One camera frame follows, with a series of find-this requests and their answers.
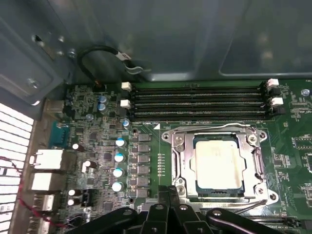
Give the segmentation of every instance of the white slot latch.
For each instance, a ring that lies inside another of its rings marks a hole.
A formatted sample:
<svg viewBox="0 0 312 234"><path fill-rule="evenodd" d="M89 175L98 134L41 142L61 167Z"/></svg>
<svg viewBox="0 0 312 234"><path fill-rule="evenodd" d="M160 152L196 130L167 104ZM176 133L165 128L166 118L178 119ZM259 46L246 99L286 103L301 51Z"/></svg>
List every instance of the white slot latch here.
<svg viewBox="0 0 312 234"><path fill-rule="evenodd" d="M127 90L128 92L130 92L132 90L131 83L130 82L121 83L121 89Z"/></svg>
<svg viewBox="0 0 312 234"><path fill-rule="evenodd" d="M280 106L280 105L283 105L283 104L284 104L283 98L281 98L281 97L274 97L271 100L271 106L272 107Z"/></svg>
<svg viewBox="0 0 312 234"><path fill-rule="evenodd" d="M127 99L126 100L121 100L120 101L120 107L130 109L131 108L131 103Z"/></svg>
<svg viewBox="0 0 312 234"><path fill-rule="evenodd" d="M269 79L268 81L267 81L267 87L268 88L274 88L274 87L276 87L276 86L278 86L279 85L279 82L278 82L278 79Z"/></svg>

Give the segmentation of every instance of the dimm slot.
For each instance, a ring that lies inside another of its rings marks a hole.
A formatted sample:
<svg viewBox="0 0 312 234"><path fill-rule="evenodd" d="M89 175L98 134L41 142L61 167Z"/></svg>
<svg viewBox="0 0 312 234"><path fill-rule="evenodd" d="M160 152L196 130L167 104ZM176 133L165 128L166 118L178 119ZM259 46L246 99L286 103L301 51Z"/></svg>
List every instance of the dimm slot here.
<svg viewBox="0 0 312 234"><path fill-rule="evenodd" d="M253 102L263 102L260 97L155 97L149 99L134 99L135 104L144 103L184 103L184 102L239 102L239 101L253 101Z"/></svg>
<svg viewBox="0 0 312 234"><path fill-rule="evenodd" d="M189 91L209 91L209 92L214 92L214 91L232 91L234 90L235 92L239 91L239 92L258 92L259 91L259 87L255 87L255 86L251 86L251 87L236 87L236 86L229 86L229 87L176 87L176 88L147 88L147 89L140 89L137 88L135 90L135 93L144 93L144 92L189 92Z"/></svg>
<svg viewBox="0 0 312 234"><path fill-rule="evenodd" d="M207 114L187 114L187 115L139 115L130 117L131 121L208 121L208 120L267 120L268 117L265 114L216 114L216 115L207 115Z"/></svg>
<svg viewBox="0 0 312 234"><path fill-rule="evenodd" d="M232 106L232 107L220 107L220 106L188 106L188 107L179 107L179 106L168 106L168 107L136 107L134 108L135 113L139 112L216 112L216 111L253 111L261 112L264 111L260 106Z"/></svg>

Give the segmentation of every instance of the black cable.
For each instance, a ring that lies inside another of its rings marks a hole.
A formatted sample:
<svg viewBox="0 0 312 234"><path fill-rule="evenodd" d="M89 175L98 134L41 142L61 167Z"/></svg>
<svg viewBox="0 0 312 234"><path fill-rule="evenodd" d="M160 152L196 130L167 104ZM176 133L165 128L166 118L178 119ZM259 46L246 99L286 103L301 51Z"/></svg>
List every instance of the black cable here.
<svg viewBox="0 0 312 234"><path fill-rule="evenodd" d="M78 52L78 55L77 55L77 63L78 63L78 67L82 70L82 72L93 82L95 82L95 84L97 86L101 86L100 82L98 79L96 79L94 77L94 75L89 71L89 69L87 69L85 67L85 65L83 64L83 61L82 59L90 52L93 52L93 51L104 51L104 52L108 52L108 53L111 53L113 55L117 55L118 53L120 53L118 50L112 48L112 47L109 47L109 46L106 46L106 45L93 45L91 47L88 47L88 48L85 48L81 51ZM129 67L129 68L134 68L135 65L129 60L129 59L125 59L122 61L126 67Z"/></svg>

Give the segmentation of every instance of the black capacitor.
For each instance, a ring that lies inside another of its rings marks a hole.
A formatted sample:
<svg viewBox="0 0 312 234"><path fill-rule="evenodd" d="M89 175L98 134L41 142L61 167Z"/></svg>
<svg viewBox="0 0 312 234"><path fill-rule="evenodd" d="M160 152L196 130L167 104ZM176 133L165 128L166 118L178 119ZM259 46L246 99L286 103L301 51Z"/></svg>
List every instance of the black capacitor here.
<svg viewBox="0 0 312 234"><path fill-rule="evenodd" d="M80 189L71 189L68 191L69 196L80 196L82 191Z"/></svg>
<svg viewBox="0 0 312 234"><path fill-rule="evenodd" d="M81 204L81 201L79 198L71 198L71 199L68 199L68 201L67 201L68 206L77 206L80 204Z"/></svg>
<svg viewBox="0 0 312 234"><path fill-rule="evenodd" d="M78 152L84 152L85 151L84 147L82 145L77 144L77 143L73 144L72 147L74 150L76 150Z"/></svg>
<svg viewBox="0 0 312 234"><path fill-rule="evenodd" d="M96 162L93 162L93 161L90 161L90 160L85 161L84 165L85 165L86 167L90 167L90 168L96 168L96 167L97 167L97 163L96 163Z"/></svg>

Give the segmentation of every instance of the ram slot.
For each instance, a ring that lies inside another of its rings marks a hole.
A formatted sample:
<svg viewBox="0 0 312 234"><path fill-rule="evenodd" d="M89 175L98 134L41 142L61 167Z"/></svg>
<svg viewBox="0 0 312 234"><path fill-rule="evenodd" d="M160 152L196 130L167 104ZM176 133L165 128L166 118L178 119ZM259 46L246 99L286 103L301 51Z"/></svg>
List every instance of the ram slot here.
<svg viewBox="0 0 312 234"><path fill-rule="evenodd" d="M132 102L135 104L144 104L144 103L184 103L184 102L263 102L262 97L259 96L247 96L247 97L237 97L237 96L197 96L197 97L181 97L181 96L172 96L172 97L149 97L147 99L134 98Z"/></svg>
<svg viewBox="0 0 312 234"><path fill-rule="evenodd" d="M213 114L162 114L162 115L132 115L131 121L210 121L210 120L267 120L265 113L213 113Z"/></svg>
<svg viewBox="0 0 312 234"><path fill-rule="evenodd" d="M136 89L132 93L135 95L156 94L204 94L204 93L258 93L258 87L188 87L188 88L151 88Z"/></svg>
<svg viewBox="0 0 312 234"><path fill-rule="evenodd" d="M219 112L219 111L263 111L263 107L257 106L222 106L219 104L217 106L138 106L134 108L135 113L139 112Z"/></svg>

